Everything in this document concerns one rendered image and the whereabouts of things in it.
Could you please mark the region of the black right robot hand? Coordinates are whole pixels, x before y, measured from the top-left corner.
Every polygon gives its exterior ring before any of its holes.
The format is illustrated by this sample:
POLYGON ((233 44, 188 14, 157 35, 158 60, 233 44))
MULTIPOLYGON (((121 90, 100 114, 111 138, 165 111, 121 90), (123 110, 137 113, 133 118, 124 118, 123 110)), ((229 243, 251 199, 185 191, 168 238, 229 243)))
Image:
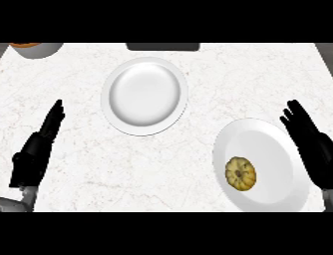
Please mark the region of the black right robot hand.
POLYGON ((297 146, 313 184, 321 189, 333 189, 333 139, 319 131, 296 100, 287 102, 279 120, 297 146))

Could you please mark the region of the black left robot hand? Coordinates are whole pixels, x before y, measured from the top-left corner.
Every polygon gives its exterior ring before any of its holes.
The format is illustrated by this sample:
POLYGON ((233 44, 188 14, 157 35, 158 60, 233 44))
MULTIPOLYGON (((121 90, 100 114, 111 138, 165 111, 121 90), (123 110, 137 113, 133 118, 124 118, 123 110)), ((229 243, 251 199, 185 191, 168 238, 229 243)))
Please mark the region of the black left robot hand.
POLYGON ((40 130, 31 133, 21 151, 12 156, 13 170, 9 181, 12 188, 40 185, 63 118, 62 101, 58 100, 47 112, 40 130))

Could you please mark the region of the white oval plate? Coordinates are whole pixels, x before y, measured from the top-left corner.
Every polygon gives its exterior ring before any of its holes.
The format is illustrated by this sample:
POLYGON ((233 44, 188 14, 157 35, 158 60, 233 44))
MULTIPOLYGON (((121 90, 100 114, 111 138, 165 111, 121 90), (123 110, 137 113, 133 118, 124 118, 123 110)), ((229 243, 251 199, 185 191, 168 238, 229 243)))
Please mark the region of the white oval plate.
POLYGON ((259 119, 232 121, 220 130, 211 152, 216 180, 226 198, 242 211, 299 211, 304 205, 310 180, 288 134, 259 119), (247 159, 256 181, 236 190, 225 178, 231 159, 247 159))
POLYGON ((188 100, 183 74, 157 57, 126 61, 103 84, 100 105, 112 127, 128 135, 164 131, 182 116, 188 100))

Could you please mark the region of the dark grey flat object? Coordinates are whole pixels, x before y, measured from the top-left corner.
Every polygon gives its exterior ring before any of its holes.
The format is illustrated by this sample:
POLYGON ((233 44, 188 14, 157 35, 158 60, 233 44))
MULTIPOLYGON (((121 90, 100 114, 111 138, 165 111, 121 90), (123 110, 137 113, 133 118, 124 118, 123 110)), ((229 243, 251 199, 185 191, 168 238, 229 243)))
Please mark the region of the dark grey flat object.
POLYGON ((199 43, 128 43, 130 51, 197 51, 199 43))

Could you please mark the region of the yellow squash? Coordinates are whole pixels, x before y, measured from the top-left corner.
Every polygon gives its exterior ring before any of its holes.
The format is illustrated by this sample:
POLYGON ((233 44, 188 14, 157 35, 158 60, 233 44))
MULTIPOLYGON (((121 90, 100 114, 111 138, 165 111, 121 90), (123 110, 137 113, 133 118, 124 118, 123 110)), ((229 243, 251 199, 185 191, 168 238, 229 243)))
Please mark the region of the yellow squash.
POLYGON ((244 157, 235 156, 225 164, 225 180, 238 191, 247 191, 253 187, 256 170, 244 157))

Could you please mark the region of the grey bowl with orange contents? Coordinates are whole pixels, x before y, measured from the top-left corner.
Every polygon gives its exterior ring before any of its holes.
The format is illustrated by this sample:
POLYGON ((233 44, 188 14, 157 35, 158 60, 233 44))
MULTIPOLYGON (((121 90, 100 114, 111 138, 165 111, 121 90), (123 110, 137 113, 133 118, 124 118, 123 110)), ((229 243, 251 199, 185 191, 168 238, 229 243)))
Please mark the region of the grey bowl with orange contents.
POLYGON ((43 59, 58 52, 62 43, 10 43, 10 46, 24 58, 43 59))

